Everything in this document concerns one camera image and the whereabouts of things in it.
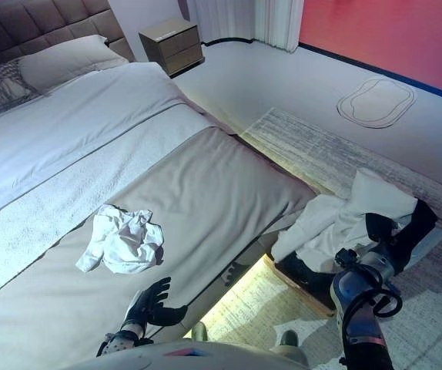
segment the nightstand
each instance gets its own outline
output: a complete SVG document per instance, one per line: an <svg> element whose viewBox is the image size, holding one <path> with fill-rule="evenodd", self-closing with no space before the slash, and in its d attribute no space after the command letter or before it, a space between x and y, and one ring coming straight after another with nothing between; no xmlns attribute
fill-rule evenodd
<svg viewBox="0 0 442 370"><path fill-rule="evenodd" d="M139 36L149 61L157 62L169 76L204 61L197 25L183 19L153 25Z"/></svg>

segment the bed frame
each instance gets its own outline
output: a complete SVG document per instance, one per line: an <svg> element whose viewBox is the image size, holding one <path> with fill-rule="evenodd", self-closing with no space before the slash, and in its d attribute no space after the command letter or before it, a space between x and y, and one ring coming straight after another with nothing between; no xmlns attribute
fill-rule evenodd
<svg viewBox="0 0 442 370"><path fill-rule="evenodd" d="M0 7L0 63L94 34L135 60L108 0L18 0Z"/></svg>

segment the white curtain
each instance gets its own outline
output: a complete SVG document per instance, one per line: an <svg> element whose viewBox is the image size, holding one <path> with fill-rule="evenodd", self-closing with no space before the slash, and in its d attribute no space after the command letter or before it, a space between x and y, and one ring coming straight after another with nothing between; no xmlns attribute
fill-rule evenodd
<svg viewBox="0 0 442 370"><path fill-rule="evenodd" d="M289 52L298 46L303 0L187 0L187 5L204 42L257 39Z"/></svg>
<svg viewBox="0 0 442 370"><path fill-rule="evenodd" d="M255 0L187 0L187 5L204 42L254 38Z"/></svg>
<svg viewBox="0 0 442 370"><path fill-rule="evenodd" d="M255 39L294 52L302 14L303 0L255 0Z"/></svg>

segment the black glove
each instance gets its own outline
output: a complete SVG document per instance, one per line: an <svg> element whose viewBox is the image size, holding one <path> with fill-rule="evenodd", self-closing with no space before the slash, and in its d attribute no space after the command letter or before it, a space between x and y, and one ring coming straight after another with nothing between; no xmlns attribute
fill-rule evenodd
<svg viewBox="0 0 442 370"><path fill-rule="evenodd" d="M146 333L147 323L158 326L176 325L185 317L187 306L181 308L163 307L163 301L168 297L168 293L163 293L169 289L170 277L165 277L151 285L143 291L135 304L127 312L122 328L129 324L138 324L142 332Z"/></svg>

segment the black cable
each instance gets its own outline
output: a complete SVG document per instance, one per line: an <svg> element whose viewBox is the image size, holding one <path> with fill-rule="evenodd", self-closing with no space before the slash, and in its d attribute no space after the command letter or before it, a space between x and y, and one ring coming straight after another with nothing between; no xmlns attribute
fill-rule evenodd
<svg viewBox="0 0 442 370"><path fill-rule="evenodd" d="M343 339L344 354L347 353L347 349L350 346L350 343L347 341L347 327L353 316L363 307L364 304L370 303L379 294L386 297L391 297L396 301L396 306L394 309L388 312L379 312L379 310L374 308L373 314L378 318L392 317L403 307L403 300L397 293L382 288L383 278L376 268L364 264L352 264L347 268L347 270L349 272L356 272L360 274L372 288L358 294L351 301L346 312L344 313L343 323L341 326L341 338Z"/></svg>

